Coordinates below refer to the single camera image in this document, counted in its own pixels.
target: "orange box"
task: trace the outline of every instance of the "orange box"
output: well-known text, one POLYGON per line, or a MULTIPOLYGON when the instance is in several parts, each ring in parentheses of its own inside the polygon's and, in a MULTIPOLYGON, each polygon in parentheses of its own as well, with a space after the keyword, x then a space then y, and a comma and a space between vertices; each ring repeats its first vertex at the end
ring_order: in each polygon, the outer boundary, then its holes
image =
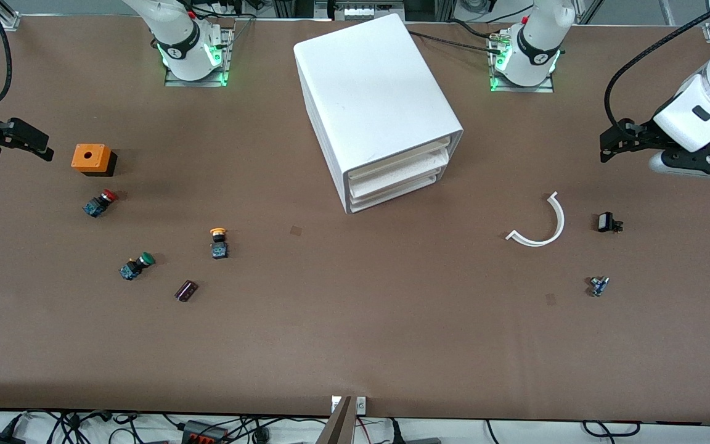
POLYGON ((71 167, 88 176, 113 176, 116 154, 105 144, 79 143, 71 167))

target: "mounting plate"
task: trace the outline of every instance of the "mounting plate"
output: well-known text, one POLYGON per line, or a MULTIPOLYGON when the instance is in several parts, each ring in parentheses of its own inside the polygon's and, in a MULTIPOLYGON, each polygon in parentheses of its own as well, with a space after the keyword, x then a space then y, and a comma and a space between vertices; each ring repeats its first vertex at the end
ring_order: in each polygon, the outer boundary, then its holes
MULTIPOLYGON (((330 397, 330 413, 336 411, 336 406, 341 402, 341 397, 330 397)), ((366 416, 366 397, 357 397, 355 399, 355 414, 358 416, 366 416)))
MULTIPOLYGON (((490 49, 496 49, 499 51, 511 51, 510 45, 505 42, 494 41, 492 39, 487 39, 487 47, 490 49)), ((552 75, 547 75, 541 84, 536 86, 520 86, 518 84, 512 83, 510 80, 505 78, 501 72, 495 69, 495 66, 502 63, 504 56, 498 54, 487 53, 487 64, 489 65, 489 85, 491 91, 509 91, 513 93, 554 93, 555 90, 552 84, 552 75)))
POLYGON ((211 71, 207 76, 196 81, 184 81, 175 76, 166 64, 166 76, 163 80, 164 86, 189 86, 197 88, 217 88, 226 86, 229 83, 229 67, 232 62, 232 44, 234 43, 234 28, 220 28, 221 36, 213 41, 214 44, 222 44, 220 57, 222 59, 219 67, 211 71))

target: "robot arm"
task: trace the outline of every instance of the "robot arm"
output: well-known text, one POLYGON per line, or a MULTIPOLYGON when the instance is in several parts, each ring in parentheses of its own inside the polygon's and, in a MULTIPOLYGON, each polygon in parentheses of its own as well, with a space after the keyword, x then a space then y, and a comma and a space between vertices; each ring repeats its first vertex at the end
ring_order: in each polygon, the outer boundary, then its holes
POLYGON ((571 0, 536 0, 526 20, 501 31, 510 37, 510 52, 496 70, 520 86, 541 84, 552 72, 575 16, 571 0))
MULTIPOLYGON (((219 25, 213 25, 207 20, 192 19, 185 6, 177 0, 124 2, 147 22, 158 42, 164 63, 177 78, 184 81, 199 80, 222 64, 219 25)), ((47 143, 48 135, 19 118, 11 118, 6 123, 0 121, 0 154, 1 147, 18 148, 51 161, 54 151, 48 148, 47 143)))
POLYGON ((192 19, 177 0, 122 0, 149 26, 166 67, 183 81, 197 81, 222 64, 221 27, 192 19))
POLYGON ((653 120, 623 119, 601 137, 601 160, 640 149, 663 149, 649 166, 658 172, 710 176, 710 60, 687 78, 653 120))

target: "white curved plastic part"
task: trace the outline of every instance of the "white curved plastic part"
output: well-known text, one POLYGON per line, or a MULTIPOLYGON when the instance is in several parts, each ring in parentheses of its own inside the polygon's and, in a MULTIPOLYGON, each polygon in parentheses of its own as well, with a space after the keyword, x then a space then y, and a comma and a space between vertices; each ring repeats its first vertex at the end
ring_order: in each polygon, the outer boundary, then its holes
POLYGON ((511 231, 508 236, 505 236, 505 240, 513 239, 519 244, 525 245, 525 247, 543 247, 544 245, 549 244, 550 242, 554 241, 555 239, 560 236, 561 233, 563 233, 563 223, 565 222, 565 219, 563 218, 563 207, 560 206, 560 202, 558 202, 558 199, 555 199, 555 196, 558 195, 558 192, 555 191, 555 193, 552 193, 552 196, 547 199, 547 202, 552 205, 552 210, 555 210, 555 214, 558 217, 558 227, 555 228, 555 234, 550 237, 550 239, 547 240, 530 240, 526 238, 525 236, 522 236, 521 234, 517 233, 516 230, 511 231))

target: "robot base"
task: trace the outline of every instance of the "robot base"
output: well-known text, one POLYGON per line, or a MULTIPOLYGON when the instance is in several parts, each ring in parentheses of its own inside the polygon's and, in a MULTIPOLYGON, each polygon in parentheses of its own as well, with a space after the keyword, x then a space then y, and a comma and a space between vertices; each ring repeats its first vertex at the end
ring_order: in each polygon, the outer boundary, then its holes
POLYGON ((163 66, 166 67, 166 78, 163 80, 164 86, 191 86, 203 88, 216 88, 226 86, 229 83, 229 67, 232 62, 232 44, 234 43, 234 28, 220 28, 221 35, 216 44, 220 44, 223 48, 220 51, 211 51, 211 57, 220 57, 221 64, 212 70, 207 76, 197 81, 184 81, 172 74, 166 62, 163 66))
POLYGON ((508 80, 507 78, 505 78, 504 74, 496 70, 496 65, 500 65, 505 62, 504 54, 508 54, 511 51, 510 40, 508 39, 507 33, 507 29, 500 31, 500 33, 498 34, 500 39, 498 39, 497 41, 487 39, 488 48, 502 51, 502 54, 499 55, 487 53, 490 90, 509 91, 511 93, 554 93, 555 90, 552 84, 552 75, 547 75, 547 78, 544 79, 541 84, 537 84, 536 86, 520 86, 508 80))

